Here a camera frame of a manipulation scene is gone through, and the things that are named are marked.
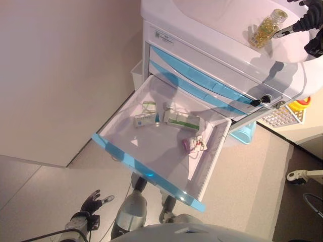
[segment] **white drawer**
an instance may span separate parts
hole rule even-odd
[[[156,102],[159,126],[135,128],[134,116],[142,112],[144,101]],[[170,101],[176,104],[178,111],[201,117],[197,134],[162,122],[165,103]],[[230,124],[229,118],[203,101],[181,88],[150,76],[107,126],[92,138],[152,184],[203,211],[205,206],[201,200]],[[197,135],[203,135],[208,149],[187,154],[182,140]]]

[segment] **robotic hand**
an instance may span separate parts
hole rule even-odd
[[[287,0],[288,2],[296,2],[299,0]],[[285,35],[306,31],[310,29],[319,29],[320,31],[315,38],[304,47],[306,52],[314,57],[323,55],[323,1],[322,0],[304,0],[299,3],[300,6],[307,5],[308,11],[295,24],[278,31],[273,38],[281,38]]]

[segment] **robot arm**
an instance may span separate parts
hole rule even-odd
[[[100,226],[100,215],[93,214],[103,204],[112,201],[115,197],[113,195],[108,196],[102,200],[97,200],[100,196],[100,190],[96,190],[92,193],[82,204],[81,210],[75,213],[71,221],[65,225],[65,229],[77,229],[85,236],[92,230],[98,230]],[[84,238],[76,232],[64,233],[61,236],[59,242],[83,242]]]
[[[288,2],[296,2],[298,0],[287,0]],[[323,55],[323,1],[322,0],[305,0],[299,3],[300,6],[307,5],[308,11],[295,24],[278,31],[273,38],[281,38],[285,35],[307,31],[310,29],[319,29],[320,31],[315,38],[304,47],[306,52],[316,58]]]

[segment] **baseboard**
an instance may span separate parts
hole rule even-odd
[[[319,162],[323,162],[323,159],[317,157],[316,155],[314,155],[313,153],[309,152],[308,150],[304,149],[303,147],[299,146],[298,144],[295,144],[293,141],[287,139],[286,137],[282,136],[281,134],[277,133],[276,131],[272,130],[271,128],[268,128],[267,126],[257,122],[257,124],[261,127],[263,127],[264,129],[268,130],[269,132],[271,132],[272,134],[278,136],[279,138],[285,140],[286,142],[290,143],[291,145],[297,147],[298,149],[300,149],[301,151],[305,152],[306,154],[310,155],[311,157],[313,157],[314,159],[318,160]]]

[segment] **cart wheel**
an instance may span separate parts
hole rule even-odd
[[[294,171],[289,173],[286,176],[286,180],[289,184],[293,184],[293,185],[302,185],[305,184],[307,182],[307,180],[305,180],[300,173],[298,173],[298,171]]]

